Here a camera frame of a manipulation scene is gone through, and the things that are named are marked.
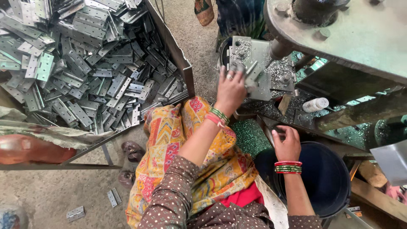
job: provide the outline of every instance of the plastic bottle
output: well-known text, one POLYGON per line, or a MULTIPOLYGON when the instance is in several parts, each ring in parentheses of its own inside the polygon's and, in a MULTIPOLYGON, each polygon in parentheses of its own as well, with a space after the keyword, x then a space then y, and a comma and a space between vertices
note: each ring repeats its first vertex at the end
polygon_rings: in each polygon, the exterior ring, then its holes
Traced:
POLYGON ((329 101, 326 98, 317 98, 317 99, 313 99, 311 101, 305 102, 302 105, 302 108, 304 109, 305 112, 311 113, 311 112, 322 110, 325 107, 328 107, 328 105, 329 105, 329 101))
POLYGON ((62 163, 76 154, 76 149, 63 148, 51 142, 22 134, 0 136, 0 163, 62 163))

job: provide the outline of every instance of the dusty floor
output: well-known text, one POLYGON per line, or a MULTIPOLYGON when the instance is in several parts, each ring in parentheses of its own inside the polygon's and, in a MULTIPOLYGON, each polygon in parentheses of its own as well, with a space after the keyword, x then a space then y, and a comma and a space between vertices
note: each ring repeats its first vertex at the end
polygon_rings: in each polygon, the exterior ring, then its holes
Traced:
MULTIPOLYGON (((167 25, 193 66, 196 94, 215 98, 217 15, 212 23, 202 27, 193 11, 194 1, 164 0, 164 7, 167 25)), ((107 144, 113 162, 132 170, 137 165, 124 160, 120 149, 126 140, 145 147, 147 137, 142 125, 107 144)), ((102 149, 98 148, 74 163, 106 162, 102 149)), ((129 190, 118 183, 118 173, 118 170, 0 171, 0 205, 24 207, 29 215, 30 229, 129 228, 124 213, 129 190), (114 187, 123 202, 112 208, 106 193, 114 187), (66 213, 82 205, 86 217, 68 223, 66 213)), ((347 228, 343 226, 352 224, 355 225, 355 221, 341 215, 330 228, 347 228)))

